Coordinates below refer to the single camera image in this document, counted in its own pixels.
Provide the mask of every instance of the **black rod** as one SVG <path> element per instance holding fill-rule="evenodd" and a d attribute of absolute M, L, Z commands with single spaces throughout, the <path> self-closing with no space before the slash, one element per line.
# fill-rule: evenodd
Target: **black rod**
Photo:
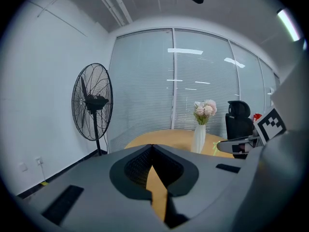
<path fill-rule="evenodd" d="M 98 123 L 97 123 L 97 112 L 93 112 L 93 124 L 95 127 L 95 136 L 96 136 L 96 143 L 97 143 L 97 148 L 98 148 L 98 155 L 101 156 L 101 147 L 100 147 L 100 142 L 98 140 Z"/>

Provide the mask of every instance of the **black chair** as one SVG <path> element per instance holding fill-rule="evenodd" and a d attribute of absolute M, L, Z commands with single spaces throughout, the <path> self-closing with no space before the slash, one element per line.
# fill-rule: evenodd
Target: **black chair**
<path fill-rule="evenodd" d="M 248 137 L 253 134 L 253 122 L 250 118 L 250 107 L 244 101 L 229 101 L 228 114 L 225 115 L 227 139 Z M 246 155 L 233 155 L 235 158 L 246 158 Z"/>

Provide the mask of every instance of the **fan blade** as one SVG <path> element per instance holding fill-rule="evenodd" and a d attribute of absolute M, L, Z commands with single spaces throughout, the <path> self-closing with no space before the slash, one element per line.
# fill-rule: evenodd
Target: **fan blade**
<path fill-rule="evenodd" d="M 82 131 L 83 131 L 83 127 L 84 127 L 85 113 L 86 113 L 86 107 L 84 109 L 84 113 L 83 113 L 83 117 L 82 117 Z"/>
<path fill-rule="evenodd" d="M 84 98 L 86 100 L 87 99 L 87 90 L 86 90 L 86 86 L 85 86 L 84 79 L 83 79 L 82 76 L 81 76 L 81 81 L 82 81 L 82 89 L 83 89 Z"/>

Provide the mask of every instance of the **red object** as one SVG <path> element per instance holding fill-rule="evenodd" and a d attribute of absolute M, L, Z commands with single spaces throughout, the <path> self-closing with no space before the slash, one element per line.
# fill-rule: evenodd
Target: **red object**
<path fill-rule="evenodd" d="M 262 117 L 261 114 L 255 114 L 255 115 L 253 115 L 253 122 L 257 121 L 260 117 Z"/>

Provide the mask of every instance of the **chair headrest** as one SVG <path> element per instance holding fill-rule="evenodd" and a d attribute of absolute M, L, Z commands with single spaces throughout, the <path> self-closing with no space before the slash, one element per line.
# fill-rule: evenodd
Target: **chair headrest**
<path fill-rule="evenodd" d="M 228 107 L 228 113 L 231 116 L 238 117 L 249 117 L 250 116 L 250 107 L 244 101 L 228 101 L 230 104 Z"/>

